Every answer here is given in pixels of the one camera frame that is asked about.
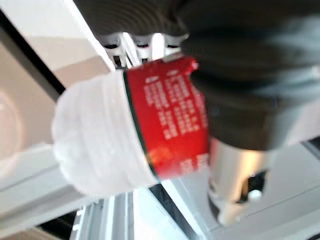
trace metal cylinder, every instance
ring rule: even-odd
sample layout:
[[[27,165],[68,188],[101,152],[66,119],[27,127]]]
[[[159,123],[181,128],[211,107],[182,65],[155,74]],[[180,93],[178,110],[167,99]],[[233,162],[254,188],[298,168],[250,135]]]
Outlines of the metal cylinder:
[[[260,199],[276,153],[236,148],[215,138],[210,141],[209,199],[222,225],[232,224],[250,202]]]

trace gray surface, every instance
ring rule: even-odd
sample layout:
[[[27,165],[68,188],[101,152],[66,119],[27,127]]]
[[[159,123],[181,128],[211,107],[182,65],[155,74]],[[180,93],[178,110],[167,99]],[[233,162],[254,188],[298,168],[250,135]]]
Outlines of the gray surface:
[[[261,201],[251,205],[245,217],[229,228],[222,228],[211,215],[207,197],[208,177],[208,172],[202,172],[172,180],[208,238],[255,238],[289,222],[299,222],[299,218],[320,209],[320,163],[300,144],[281,151]],[[274,239],[280,234],[289,235],[291,231],[283,227]]]

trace ribbed rubber surface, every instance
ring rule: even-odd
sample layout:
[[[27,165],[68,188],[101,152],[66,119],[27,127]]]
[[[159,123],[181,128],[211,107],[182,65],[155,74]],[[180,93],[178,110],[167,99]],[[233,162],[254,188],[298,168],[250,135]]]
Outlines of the ribbed rubber surface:
[[[185,31],[175,18],[172,0],[75,0],[97,38],[112,33],[135,35],[166,33],[181,36]]]

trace red label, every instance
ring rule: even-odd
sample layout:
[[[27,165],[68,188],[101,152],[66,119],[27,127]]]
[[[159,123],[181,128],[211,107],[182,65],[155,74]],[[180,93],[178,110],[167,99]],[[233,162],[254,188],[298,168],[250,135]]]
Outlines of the red label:
[[[209,158],[204,97],[190,80],[198,65],[189,56],[166,60],[129,69],[126,83],[142,147],[161,179],[197,171]]]

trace plastic bottle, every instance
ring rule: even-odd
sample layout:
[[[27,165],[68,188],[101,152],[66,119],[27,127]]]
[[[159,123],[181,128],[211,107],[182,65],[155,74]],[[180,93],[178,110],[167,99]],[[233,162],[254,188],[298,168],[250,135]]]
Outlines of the plastic bottle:
[[[80,192],[107,197],[197,171],[208,161],[195,60],[179,54],[75,84],[58,100],[54,154]]]

